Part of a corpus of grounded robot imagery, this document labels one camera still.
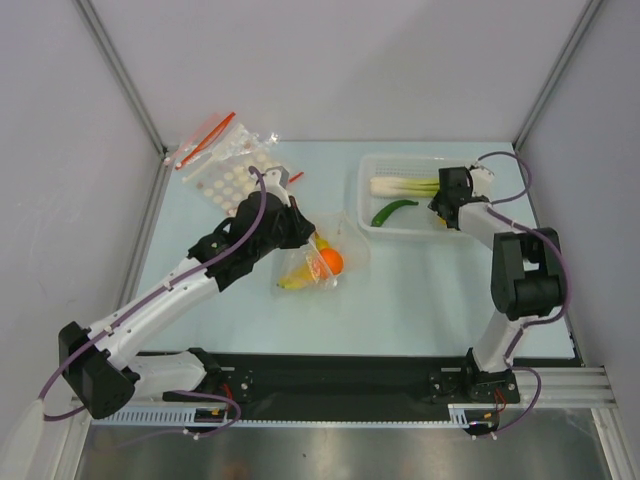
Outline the yellow banana bunch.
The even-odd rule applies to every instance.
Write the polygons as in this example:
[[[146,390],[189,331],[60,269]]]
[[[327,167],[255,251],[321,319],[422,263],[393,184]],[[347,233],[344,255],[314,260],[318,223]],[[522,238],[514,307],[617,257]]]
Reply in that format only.
[[[285,256],[276,285],[284,290],[323,286],[334,276],[321,251],[330,244],[315,232],[309,242]]]

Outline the orange fruit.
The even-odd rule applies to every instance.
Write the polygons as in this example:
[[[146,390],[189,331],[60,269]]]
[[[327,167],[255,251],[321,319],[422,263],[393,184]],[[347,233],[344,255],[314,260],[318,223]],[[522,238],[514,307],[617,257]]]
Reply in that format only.
[[[339,275],[343,271],[344,259],[337,250],[333,248],[323,248],[319,253],[333,275]]]

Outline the clear dotted zip bag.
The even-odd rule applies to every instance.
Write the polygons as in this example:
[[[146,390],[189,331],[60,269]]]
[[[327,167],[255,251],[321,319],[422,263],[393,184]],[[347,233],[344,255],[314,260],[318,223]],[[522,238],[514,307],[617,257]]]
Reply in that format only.
[[[274,295],[335,289],[347,274],[365,269],[370,262],[369,242],[345,210],[313,214],[310,220],[315,231],[309,241],[276,254]]]

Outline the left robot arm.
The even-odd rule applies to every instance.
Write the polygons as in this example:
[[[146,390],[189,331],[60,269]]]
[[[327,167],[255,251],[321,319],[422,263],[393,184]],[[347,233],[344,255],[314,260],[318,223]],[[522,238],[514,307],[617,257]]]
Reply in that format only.
[[[214,397],[219,374],[211,360],[191,348],[166,357],[141,360],[152,337],[197,304],[222,293],[252,272],[254,265],[281,249],[308,243],[314,224],[293,197],[251,193],[233,217],[201,237],[162,282],[110,316],[82,327],[72,321],[58,334],[61,374],[95,419],[119,411],[131,399],[188,391],[199,400]]]

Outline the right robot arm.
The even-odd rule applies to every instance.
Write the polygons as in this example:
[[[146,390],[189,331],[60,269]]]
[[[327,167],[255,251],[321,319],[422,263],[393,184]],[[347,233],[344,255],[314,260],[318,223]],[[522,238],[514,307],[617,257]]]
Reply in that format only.
[[[475,167],[447,167],[438,172],[439,189],[429,209],[446,226],[490,249],[490,294],[495,311],[480,340],[471,347],[454,394],[486,403],[496,390],[514,384],[513,354],[526,331],[549,323],[566,304],[568,286],[557,232],[527,229],[503,218],[489,198],[475,190]]]

